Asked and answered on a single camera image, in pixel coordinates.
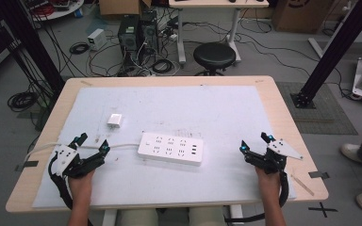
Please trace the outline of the white-legged wooden desk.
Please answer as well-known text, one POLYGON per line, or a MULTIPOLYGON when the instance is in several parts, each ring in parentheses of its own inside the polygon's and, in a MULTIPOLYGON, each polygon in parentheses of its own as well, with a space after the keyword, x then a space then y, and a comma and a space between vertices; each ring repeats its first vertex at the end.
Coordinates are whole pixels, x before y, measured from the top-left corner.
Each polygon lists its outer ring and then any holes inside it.
POLYGON ((236 62, 239 63, 241 58, 235 44, 235 36, 240 12, 244 8, 267 8, 269 5, 267 0, 169 0, 169 6, 178 12, 177 54, 179 63, 184 65, 187 62, 183 38, 183 10, 185 8, 233 10, 232 27, 229 34, 225 36, 225 41, 236 53, 236 62))

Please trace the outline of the person's legs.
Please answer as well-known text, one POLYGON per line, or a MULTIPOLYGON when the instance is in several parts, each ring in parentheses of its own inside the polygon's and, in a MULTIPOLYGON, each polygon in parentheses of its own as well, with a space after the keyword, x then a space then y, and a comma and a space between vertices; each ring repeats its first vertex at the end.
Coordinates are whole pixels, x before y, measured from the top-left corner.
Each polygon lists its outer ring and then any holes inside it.
POLYGON ((226 226, 221 207, 123 210, 120 226, 226 226))

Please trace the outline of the wooden table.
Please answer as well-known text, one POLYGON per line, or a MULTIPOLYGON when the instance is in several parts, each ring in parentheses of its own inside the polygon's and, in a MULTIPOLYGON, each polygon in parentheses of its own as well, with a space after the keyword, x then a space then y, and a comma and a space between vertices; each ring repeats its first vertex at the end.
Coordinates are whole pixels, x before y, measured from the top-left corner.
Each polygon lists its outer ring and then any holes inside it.
POLYGON ((253 86, 268 115, 273 129, 270 135, 283 139, 304 159, 290 158, 286 165, 290 186, 289 197, 294 202, 322 201, 328 196, 323 181, 316 174, 316 166, 291 117, 288 107, 274 80, 267 75, 248 76, 175 76, 175 77, 109 77, 73 78, 66 82, 58 101, 45 124, 38 140, 38 150, 30 157, 6 208, 10 213, 37 211, 61 211, 65 205, 49 171, 56 166, 55 156, 60 145, 58 136, 74 105, 77 93, 82 88, 125 88, 125 87, 187 87, 187 86, 253 86), (293 174, 303 181, 314 193, 308 194, 294 179, 293 174))

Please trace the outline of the small white power supply box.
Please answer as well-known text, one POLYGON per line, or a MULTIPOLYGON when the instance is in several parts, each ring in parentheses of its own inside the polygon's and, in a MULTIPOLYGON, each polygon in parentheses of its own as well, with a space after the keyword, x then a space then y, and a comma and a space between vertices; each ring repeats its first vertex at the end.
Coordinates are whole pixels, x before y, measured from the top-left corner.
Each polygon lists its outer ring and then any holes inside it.
POLYGON ((100 50, 106 43, 107 37, 104 29, 97 28, 88 36, 90 48, 93 51, 100 50))

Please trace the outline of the black computer tower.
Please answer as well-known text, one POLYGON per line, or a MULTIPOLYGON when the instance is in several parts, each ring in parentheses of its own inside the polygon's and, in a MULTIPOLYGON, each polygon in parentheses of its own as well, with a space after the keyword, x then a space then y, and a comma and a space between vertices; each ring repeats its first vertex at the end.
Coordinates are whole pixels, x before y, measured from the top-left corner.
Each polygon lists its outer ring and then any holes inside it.
POLYGON ((144 11, 140 16, 140 25, 146 53, 149 55, 156 54, 158 52, 156 11, 144 11))
POLYGON ((139 15, 124 15, 118 31, 118 39, 121 45, 126 65, 133 65, 138 61, 140 49, 139 15))

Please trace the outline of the black round stool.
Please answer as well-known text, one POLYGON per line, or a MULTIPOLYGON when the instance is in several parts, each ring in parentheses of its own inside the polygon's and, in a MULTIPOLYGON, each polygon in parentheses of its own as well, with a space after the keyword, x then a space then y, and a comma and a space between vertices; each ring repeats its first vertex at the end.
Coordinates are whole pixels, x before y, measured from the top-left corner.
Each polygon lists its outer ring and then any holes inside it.
POLYGON ((236 61, 235 51, 228 45, 219 42, 209 42, 199 45, 193 51, 196 63, 205 69, 196 75, 222 75, 236 61))

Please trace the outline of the person's right hand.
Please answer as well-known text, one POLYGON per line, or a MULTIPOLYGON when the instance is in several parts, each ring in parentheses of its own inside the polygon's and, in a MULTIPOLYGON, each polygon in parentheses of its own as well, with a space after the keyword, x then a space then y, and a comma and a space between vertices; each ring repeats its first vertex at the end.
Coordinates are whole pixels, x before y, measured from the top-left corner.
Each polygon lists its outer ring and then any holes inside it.
POLYGON ((258 185, 263 199, 277 199, 280 192, 279 173, 267 174, 263 169, 255 168, 258 185))

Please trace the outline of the white power strip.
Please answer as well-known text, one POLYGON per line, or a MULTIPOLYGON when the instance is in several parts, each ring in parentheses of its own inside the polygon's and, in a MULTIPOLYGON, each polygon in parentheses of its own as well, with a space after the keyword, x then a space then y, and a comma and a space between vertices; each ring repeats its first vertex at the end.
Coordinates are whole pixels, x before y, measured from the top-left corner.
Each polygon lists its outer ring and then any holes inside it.
POLYGON ((143 133, 138 148, 139 157, 192 166, 202 164, 203 152, 201 139, 155 133, 143 133))

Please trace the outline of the thin wooden stick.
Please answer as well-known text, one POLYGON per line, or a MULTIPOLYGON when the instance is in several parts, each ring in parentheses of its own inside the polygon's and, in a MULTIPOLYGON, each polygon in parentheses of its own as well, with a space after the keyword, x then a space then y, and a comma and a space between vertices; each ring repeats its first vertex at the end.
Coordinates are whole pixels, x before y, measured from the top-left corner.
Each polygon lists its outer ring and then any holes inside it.
POLYGON ((291 174, 290 177, 292 179, 295 180, 295 182, 301 186, 308 194, 310 194, 311 196, 314 197, 315 193, 303 182, 301 181, 298 177, 296 177, 295 175, 291 174))

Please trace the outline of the round white table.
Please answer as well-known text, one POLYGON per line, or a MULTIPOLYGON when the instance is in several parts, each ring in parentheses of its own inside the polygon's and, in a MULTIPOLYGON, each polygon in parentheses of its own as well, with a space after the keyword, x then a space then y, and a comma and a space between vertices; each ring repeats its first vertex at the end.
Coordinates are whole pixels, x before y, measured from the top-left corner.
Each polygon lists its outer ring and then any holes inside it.
POLYGON ((49 21, 79 10, 84 0, 21 0, 31 18, 37 21, 49 21))

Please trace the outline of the large cardboard box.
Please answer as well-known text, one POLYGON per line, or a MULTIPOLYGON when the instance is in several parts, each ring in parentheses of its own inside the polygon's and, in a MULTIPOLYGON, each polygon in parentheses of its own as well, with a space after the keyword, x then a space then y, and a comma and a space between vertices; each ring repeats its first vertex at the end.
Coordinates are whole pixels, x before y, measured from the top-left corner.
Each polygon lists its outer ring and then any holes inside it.
POLYGON ((276 31, 314 34, 335 0, 278 0, 271 22, 276 31))

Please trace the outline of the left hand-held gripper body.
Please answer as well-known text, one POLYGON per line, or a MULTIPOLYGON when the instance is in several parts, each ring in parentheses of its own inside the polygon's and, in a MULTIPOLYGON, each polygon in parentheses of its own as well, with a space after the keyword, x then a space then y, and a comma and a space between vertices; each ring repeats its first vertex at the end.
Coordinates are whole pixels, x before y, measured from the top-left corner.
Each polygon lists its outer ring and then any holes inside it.
POLYGON ((102 166, 105 163, 106 156, 101 156, 97 152, 88 158, 82 159, 77 150, 65 145, 60 145, 56 158, 58 162, 54 169, 55 175, 81 178, 102 166))

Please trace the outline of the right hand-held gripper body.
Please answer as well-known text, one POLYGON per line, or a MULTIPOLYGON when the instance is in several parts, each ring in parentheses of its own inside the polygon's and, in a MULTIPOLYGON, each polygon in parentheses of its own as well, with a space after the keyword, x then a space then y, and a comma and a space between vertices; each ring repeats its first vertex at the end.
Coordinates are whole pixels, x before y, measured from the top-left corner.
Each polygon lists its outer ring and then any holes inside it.
POLYGON ((251 151, 245 155, 245 161, 255 167, 263 169, 267 174, 283 171, 287 164, 287 158, 303 160, 304 157, 295 151, 283 139, 275 140, 267 144, 264 154, 251 151))

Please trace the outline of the grey floor mat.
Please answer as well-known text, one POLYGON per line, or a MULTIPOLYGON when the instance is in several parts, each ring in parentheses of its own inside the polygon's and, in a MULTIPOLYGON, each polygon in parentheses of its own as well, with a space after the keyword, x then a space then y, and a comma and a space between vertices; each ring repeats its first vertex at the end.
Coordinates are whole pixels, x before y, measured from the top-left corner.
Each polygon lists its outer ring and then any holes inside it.
POLYGON ((357 134, 327 85, 320 88, 312 104, 307 108, 298 108, 292 100, 292 95, 297 94, 304 83, 277 82, 276 85, 301 134, 353 136, 357 134))

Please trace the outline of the white foam mat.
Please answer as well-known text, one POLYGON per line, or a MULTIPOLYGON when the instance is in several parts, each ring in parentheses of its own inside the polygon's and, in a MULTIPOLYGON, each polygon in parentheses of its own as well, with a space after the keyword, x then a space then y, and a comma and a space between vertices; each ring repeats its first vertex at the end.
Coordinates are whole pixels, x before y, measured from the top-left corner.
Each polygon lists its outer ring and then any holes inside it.
POLYGON ((257 177, 239 147, 264 153, 261 133, 272 132, 253 86, 82 88, 58 136, 69 144, 86 133, 81 156, 96 152, 106 139, 111 147, 94 173, 95 207, 163 207, 257 202, 257 177), (122 114, 120 128, 107 125, 122 114), (139 157, 143 133, 199 138, 200 166, 139 157))

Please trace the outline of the person's left hand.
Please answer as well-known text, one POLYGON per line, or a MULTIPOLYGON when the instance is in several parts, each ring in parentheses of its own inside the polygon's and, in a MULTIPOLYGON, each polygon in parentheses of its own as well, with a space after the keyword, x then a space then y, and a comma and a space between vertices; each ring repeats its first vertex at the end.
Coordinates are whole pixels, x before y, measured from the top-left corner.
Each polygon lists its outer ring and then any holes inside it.
POLYGON ((93 174, 94 171, 91 171, 84 177, 69 179, 72 197, 75 202, 81 202, 82 200, 89 202, 91 200, 93 174))

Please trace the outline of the black metal stand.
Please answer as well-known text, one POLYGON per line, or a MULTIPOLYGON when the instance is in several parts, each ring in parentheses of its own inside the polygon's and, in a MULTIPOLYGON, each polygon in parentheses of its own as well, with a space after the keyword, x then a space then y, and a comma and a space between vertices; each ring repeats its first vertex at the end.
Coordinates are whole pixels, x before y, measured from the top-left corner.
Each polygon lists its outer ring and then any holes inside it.
POLYGON ((362 0, 358 0, 345 22, 341 25, 335 37, 319 63, 310 74, 308 80, 298 93, 291 93, 291 99, 297 108, 311 108, 313 99, 332 70, 337 66, 344 54, 354 43, 362 31, 362 0))
POLYGON ((65 82, 61 78, 52 58, 43 46, 37 31, 29 21, 21 1, 0 0, 0 9, 9 28, 16 33, 26 51, 48 82, 53 93, 59 96, 64 88, 65 82))

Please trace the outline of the white charger adapter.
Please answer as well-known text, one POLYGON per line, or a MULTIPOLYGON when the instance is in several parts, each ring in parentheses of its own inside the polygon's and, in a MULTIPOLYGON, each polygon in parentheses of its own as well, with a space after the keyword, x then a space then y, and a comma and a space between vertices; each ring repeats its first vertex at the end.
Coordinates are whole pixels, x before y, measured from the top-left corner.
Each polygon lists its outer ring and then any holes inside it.
POLYGON ((107 125, 114 128, 120 128, 122 125, 122 121, 123 121, 122 114, 113 113, 108 118, 107 125))

